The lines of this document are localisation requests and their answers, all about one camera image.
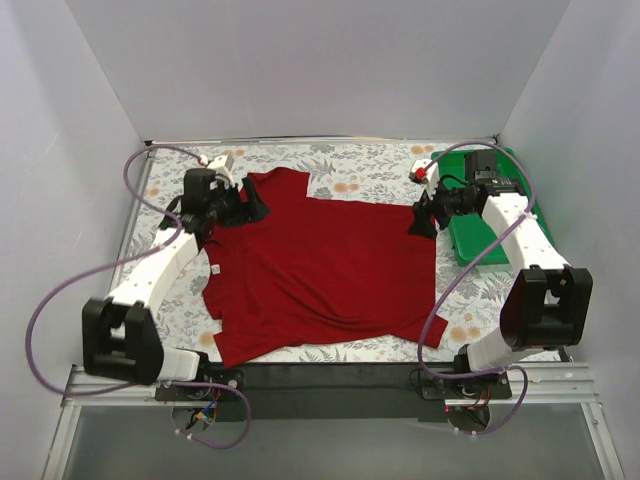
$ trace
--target white wall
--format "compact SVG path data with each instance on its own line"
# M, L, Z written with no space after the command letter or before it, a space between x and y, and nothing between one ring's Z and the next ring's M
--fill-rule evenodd
M143 139L500 131L568 0L67 0Z
M0 0L0 477L37 479L60 398L31 377L24 331L51 287L116 256L130 205L121 180L140 140L62 0ZM64 386L80 362L80 310L108 275L54 301L37 360Z
M507 122L559 250L594 276L586 359L640 478L640 3L573 0Z

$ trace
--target cable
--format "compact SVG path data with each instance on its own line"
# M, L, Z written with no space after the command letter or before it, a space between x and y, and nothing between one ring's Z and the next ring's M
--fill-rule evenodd
M203 380L205 382L212 382L213 378L208 376L208 375L204 375ZM206 397L207 395L209 395L211 393L211 391L213 390L213 388L208 388L207 390L205 390L204 393L202 394L198 394L199 392L196 392L195 395L187 395L187 397L189 397L191 400L202 400L204 397Z
M420 385L420 382L422 382L422 378L420 377L420 372L422 371L422 369L420 368L414 368L413 370L411 370L409 372L409 385L411 385L412 387L417 387L418 385ZM418 383L414 383L413 382L413 374L418 372Z
M213 448L215 450L228 450L229 448L233 448L236 445L238 445L242 440L244 440L244 438L247 436L247 433L249 433L249 429L251 428L251 405L249 405L249 400L244 395L244 393L242 393L240 390L230 387L229 385L223 385L221 383L172 382L172 384L178 385L179 387L200 387L200 388L211 387L218 390L226 390L228 392L232 392L233 394L235 394L242 401L242 404L244 405L244 410L246 413L244 428L242 429L242 432L240 432L240 435L238 435L238 437L232 442L222 443L222 444L210 442L209 440L205 440L204 438L200 438L193 435L186 429L179 429L178 432L185 435L189 440L195 440L196 442L201 443L202 445L206 445L207 447Z
M511 412L509 412L498 423L496 423L495 425L487 428L486 430L483 430L482 432L463 431L463 433L467 433L469 435L475 435L475 434L487 434L487 433L491 433L491 432L494 432L494 431L498 430L500 427L502 427L504 424L506 424L517 413L517 411L520 409L520 406L522 405L522 402L524 401L524 396L527 393L527 383L529 381L529 377L527 376L527 372L522 367L520 367L518 365L511 365L511 366L506 367L506 368L503 368L503 367L490 368L490 369L482 370L482 371L479 371L479 372L459 373L459 374L440 373L440 372L436 372L434 370L431 370L424 363L423 354L422 354L422 347L424 346L424 341L425 341L425 339L427 337L427 332L429 331L429 328L431 327L431 323L433 322L433 319L435 318L436 314L438 313L438 310L440 309L440 307L442 307L442 305L444 304L444 302L447 299L447 297L451 294L451 292L453 292L453 290L455 290L455 288L462 281L462 279L476 265L478 265L478 263L480 263L482 261L482 259L484 257L486 257L491 251L493 251L496 247L498 247L498 245L500 245L500 243L502 243L502 241L505 238L507 238L511 234L511 232L513 232L516 228L518 228L518 226L525 220L525 218L527 218L527 215L531 212L531 210L533 209L533 206L536 203L536 191L535 191L535 187L533 185L533 182L531 181L531 178L529 177L527 172L524 170L524 168L522 167L520 162L518 162L514 158L514 156L511 155L509 152L507 152L504 148L502 148L502 147L500 147L498 145L494 145L493 143L489 143L489 142L473 140L473 141L456 143L456 144L450 146L449 148L445 149L444 151L442 151L440 153L440 155L438 155L435 159L433 159L427 165L425 170L428 171L432 166L436 165L438 163L438 161L440 161L440 159L442 157L444 157L445 155L447 155L449 152L451 152L453 150L456 150L456 149L458 149L460 147L466 147L466 146L471 146L471 145L482 145L482 146L485 146L485 147L493 148L494 150L497 150L498 152L502 153L509 160L511 160L513 162L513 164L518 168L518 170L520 171L520 173L522 174L522 176L526 180L527 184L529 185L529 189L531 190L529 203L527 203L527 206L524 209L524 213L522 215L520 215L520 217L518 217L518 219L515 222L513 222L513 224L511 224L511 226L509 226L509 228L507 228L501 235L499 235L498 238L496 238L493 242L491 242L491 244L489 244L489 246L487 248L485 248L482 252L480 252L480 254L476 258L474 258L471 261L471 263L469 263L462 270L462 272L460 272L460 274L455 278L455 280L453 282L451 282L451 284L445 289L445 291L442 294L442 296L438 299L436 304L433 306L433 309L431 310L431 313L429 313L429 316L427 317L427 320L424 323L424 327L422 328L422 332L420 333L420 338L418 340L418 365L428 375L430 375L430 376L432 376L434 378L441 378L441 379L445 379L445 380L448 380L448 379L455 380L455 379L477 378L477 377L482 377L482 376L490 375L490 374L503 373L505 370L518 370L522 374L523 382L524 382L524 386L522 388L522 393L520 394L520 397L516 401L513 409L511 410Z
M451 175L450 173L447 173L443 176L440 177L440 181L444 184L444 181L450 178L451 180L455 180L456 182L458 182L460 185L468 185L467 182L465 182L464 180L459 179L458 177L456 177L455 175Z
M217 393L214 391L213 392L213 400L211 400L211 402L209 402L209 405L207 405L206 407L204 407L204 409L202 410L202 413L204 415L208 416L209 410L211 410L211 408L213 407L214 412L218 409L218 400L220 399L220 391L218 391Z

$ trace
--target wire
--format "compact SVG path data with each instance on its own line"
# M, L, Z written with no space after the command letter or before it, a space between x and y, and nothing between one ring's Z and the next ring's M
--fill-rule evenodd
M413 374L416 372L418 372L418 383L413 382ZM422 386L422 376L420 375L421 373L422 373L421 368L414 368L413 370L411 370L409 372L409 385L411 385L412 387Z
M487 385L487 399L480 408L489 406L489 400L491 400L491 385Z
M214 408L214 411L217 410L217 403L218 403L218 399L220 398L220 391L218 391L217 393L214 391L213 393L213 400L211 400L211 402L209 403L209 405L207 405L206 407L204 407L204 410L202 410L202 413L207 415L209 413L209 410L211 410L211 407Z
M457 390L454 389L453 392L456 395L458 395L460 398L470 398L472 400L477 399L478 396L482 394L482 392L478 392L478 394L476 394L476 395L470 395L468 393L464 393L464 386L463 386L463 388L460 389L460 391L457 391Z
M466 147L466 146L471 146L471 145L481 145L481 146L489 147L489 148L492 148L492 149L497 150L498 152L502 153L509 160L511 160L513 162L513 164L518 168L518 170L520 171L520 173L522 174L522 176L526 180L527 184L529 185L529 189L531 190L531 195L529 197L529 203L527 203L527 206L525 207L523 214L520 215L517 218L517 220L515 222L513 222L513 224L511 224L501 235L499 235L498 238L496 238L493 242L491 242L491 244L489 244L489 246L487 248L485 248L482 252L480 252L480 254L476 258L474 258L471 261L471 263L469 263L462 270L462 272L460 272L460 274L455 278L455 280L453 282L451 282L451 284L445 289L444 293L438 299L436 304L433 306L433 309L429 313L429 316L427 317L427 320L424 323L424 327L422 328L422 332L420 333L420 338L418 340L418 365L424 370L425 373L427 373L428 375L430 375L430 376L432 376L434 378L440 378L440 379L444 379L444 380L477 378L477 377L482 377L482 376L485 376L485 375L491 375L491 374L496 374L496 373L504 373L505 370L518 370L522 374L522 377L523 377L522 392L520 394L520 397L518 398L518 400L514 404L514 407L511 410L511 412L509 412L501 421L499 421L495 425L487 428L486 430L483 430L482 432L475 432L474 433L474 432L470 432L470 431L461 430L463 433L466 433L466 434L469 434L469 435L474 435L474 434L487 434L487 433L494 432L494 431L498 430L500 427L502 427L503 425L505 425L511 418L513 418L513 416L520 409L520 406L522 405L522 402L524 401L524 396L527 393L527 383L529 381L529 377L527 376L527 372L522 367L520 367L518 365L511 365L511 366L506 367L506 368L504 368L504 367L490 368L490 369L487 369L487 370L482 370L482 371L479 371L479 372L470 372L470 373L451 374L451 373L436 372L435 370L430 369L424 363L422 347L424 346L424 341L425 341L425 339L427 337L427 332L429 331L429 328L431 327L431 323L433 322L433 319L435 318L436 314L438 313L438 310L440 309L440 307L442 307L442 305L444 304L444 302L447 299L447 297L451 294L451 292L453 292L453 290L455 290L455 288L458 286L458 284L460 284L462 279L476 265L478 265L478 263L480 263L482 261L482 259L484 257L486 257L491 251L493 251L496 247L498 247L498 245L500 245L500 243L502 243L502 241L505 238L507 238L511 234L511 232L513 232L516 228L518 228L518 226L525 220L525 218L527 218L527 214L529 214L531 212L531 210L533 209L533 206L536 203L536 191L535 191L535 187L533 185L533 182L531 181L531 178L529 177L529 175L527 174L525 169L522 167L520 162L518 162L518 160L516 160L514 158L514 156L511 155L509 152L507 152L504 148L502 148L502 147L500 147L498 145L494 145L493 143L489 143L489 142L473 140L473 141L456 143L456 144L450 146L449 148L445 149L444 151L442 151L436 158L434 158L427 165L425 170L428 171L432 166L436 165L440 161L440 159L443 158L445 155L447 155L449 152L451 152L453 150L456 150L456 149L458 149L460 147Z
M467 182L465 182L464 180L459 179L458 177L456 177L455 175L451 175L450 173L447 173L443 176L440 177L440 181L443 182L447 179L450 178L452 180L455 180L456 182L458 182L460 185L468 185Z
M484 428L487 428L487 424L482 421L482 419L480 418L480 415L478 415L475 411L469 410L469 409L465 411L467 412L467 415L473 419L474 422L478 423L479 425L482 425L482 427Z
M247 397L244 395L244 393L242 393L240 390L237 390L233 387L230 387L229 385L223 385L221 383L208 383L208 382L172 382L173 385L177 385L179 387L195 387L195 388L206 388L206 387L212 387L212 388L216 388L218 390L226 390L228 392L232 392L234 395L236 395L241 401L242 404L244 405L244 410L246 413L246 420L244 422L244 428L242 429L242 432L240 432L240 435L238 435L238 437L233 440L232 442L229 443L215 443L215 442L210 442L209 440L205 440L204 438L200 438L197 437L193 434L191 434L187 429L180 429L179 432L182 433L183 435L187 436L187 438L189 438L190 440L195 440L198 443L201 443L202 445L206 445L209 448L213 448L215 450L228 450L229 448L233 448L236 445L238 445L242 440L244 440L244 438L247 436L247 433L249 433L249 429L251 428L251 405L249 405L249 400L247 399Z
M184 427L185 430L191 430L191 428L198 423L198 419L196 418L196 415L198 414L197 410L194 410L193 413L191 413L191 418L189 419L189 423L187 423L187 426Z
M478 398L476 398L476 401L473 405L467 405L467 410L473 410L474 408L476 408L480 403L480 400L482 400L482 392L478 394Z

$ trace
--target table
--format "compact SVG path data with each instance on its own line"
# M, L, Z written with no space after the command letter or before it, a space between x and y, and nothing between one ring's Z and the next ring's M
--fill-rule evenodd
M364 201L410 205L418 199L421 187L408 180L413 162L429 158L449 143L434 142L255 142L246 145L181 145L209 158L223 152L235 159L236 179L249 172L267 172L284 166L309 172L307 195L332 201ZM154 204L166 206L182 193L182 177L196 166L193 158L173 151L159 150L151 160L144 179L144 196ZM127 256L149 248L161 215L142 207L133 213L126 238ZM119 274L128 274L128 264ZM456 264L447 231L437 239L436 292L440 295L462 270ZM211 318L201 292L209 279L207 255L200 252L187 266L167 295L156 324L166 345L204 351L219 361L213 335L221 330L220 321ZM473 270L447 299L439 314L449 326L437 350L425 347L428 361L451 361L459 348L493 330L512 285L508 265L481 266ZM304 345L281 348L256 362L411 362L416 344L386 335L332 345ZM557 352L544 352L528 360L559 361Z

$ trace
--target white backdrop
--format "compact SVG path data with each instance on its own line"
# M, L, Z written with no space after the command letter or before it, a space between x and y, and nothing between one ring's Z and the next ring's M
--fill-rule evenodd
M61 398L27 368L27 321L54 285L116 257L131 205L121 165L141 142L62 0L0 0L0 45L0 478L33 480ZM69 289L36 327L58 386L82 360L82 306L109 279Z
M582 343L627 478L640 478L640 4L573 0L503 140L562 254L594 291Z
M568 0L67 0L143 139L499 132Z

